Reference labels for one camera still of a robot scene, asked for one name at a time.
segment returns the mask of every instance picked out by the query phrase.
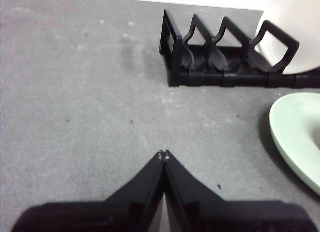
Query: pale green bowl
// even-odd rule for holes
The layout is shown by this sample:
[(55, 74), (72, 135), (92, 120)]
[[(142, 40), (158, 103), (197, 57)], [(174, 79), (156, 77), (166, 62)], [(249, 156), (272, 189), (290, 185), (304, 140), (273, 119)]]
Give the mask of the pale green bowl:
[(274, 142), (292, 170), (320, 195), (320, 94), (294, 93), (270, 110)]

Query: white bowl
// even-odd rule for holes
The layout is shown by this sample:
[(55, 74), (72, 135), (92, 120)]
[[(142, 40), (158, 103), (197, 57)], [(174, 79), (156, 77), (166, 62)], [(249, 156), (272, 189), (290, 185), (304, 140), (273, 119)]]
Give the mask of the white bowl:
[[(264, 20), (273, 22), (300, 42), (284, 74), (320, 67), (320, 0), (272, 0), (260, 19), (256, 34)], [(274, 65), (284, 56), (287, 47), (267, 33), (256, 50)]]

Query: black dish rack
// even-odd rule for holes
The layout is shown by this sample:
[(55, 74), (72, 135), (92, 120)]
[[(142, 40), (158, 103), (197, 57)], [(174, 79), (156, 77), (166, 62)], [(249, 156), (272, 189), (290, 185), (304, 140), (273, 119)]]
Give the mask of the black dish rack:
[[(188, 44), (196, 28), (205, 39), (203, 45)], [(226, 29), (237, 38), (241, 47), (217, 46)], [(284, 57), (274, 66), (255, 50), (267, 31), (287, 46)], [(299, 74), (283, 74), (298, 48), (298, 41), (268, 20), (263, 22), (258, 35), (251, 40), (228, 17), (224, 17), (218, 34), (214, 36), (199, 16), (194, 14), (189, 32), (182, 37), (170, 12), (164, 11), (160, 54), (164, 57), (171, 87), (320, 88), (320, 68)]]

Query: white plate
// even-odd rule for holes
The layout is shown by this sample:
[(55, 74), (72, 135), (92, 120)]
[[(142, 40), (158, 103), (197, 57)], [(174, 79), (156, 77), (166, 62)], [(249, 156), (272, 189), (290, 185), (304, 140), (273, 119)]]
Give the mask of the white plate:
[[(300, 47), (284, 74), (295, 74), (320, 67), (320, 0), (272, 0), (264, 11), (256, 34), (264, 20), (269, 20), (300, 42)], [(274, 65), (287, 47), (273, 35), (266, 34), (256, 46)]]
[(320, 195), (320, 94), (294, 93), (270, 110), (275, 144), (292, 170)]

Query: gray floor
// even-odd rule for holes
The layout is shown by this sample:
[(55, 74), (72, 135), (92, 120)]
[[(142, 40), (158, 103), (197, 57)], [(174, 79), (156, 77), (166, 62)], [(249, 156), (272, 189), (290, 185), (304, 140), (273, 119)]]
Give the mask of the gray floor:
[[(302, 90), (169, 88), (158, 51), (164, 8), (182, 34), (197, 12), (214, 33), (228, 15), (253, 37), (262, 14), (1, 0), (2, 231), (30, 206), (106, 199), (159, 149), (224, 199), (294, 202), (320, 226), (320, 197), (282, 160), (268, 124), (271, 104)], [(161, 225), (169, 230), (166, 215)]]

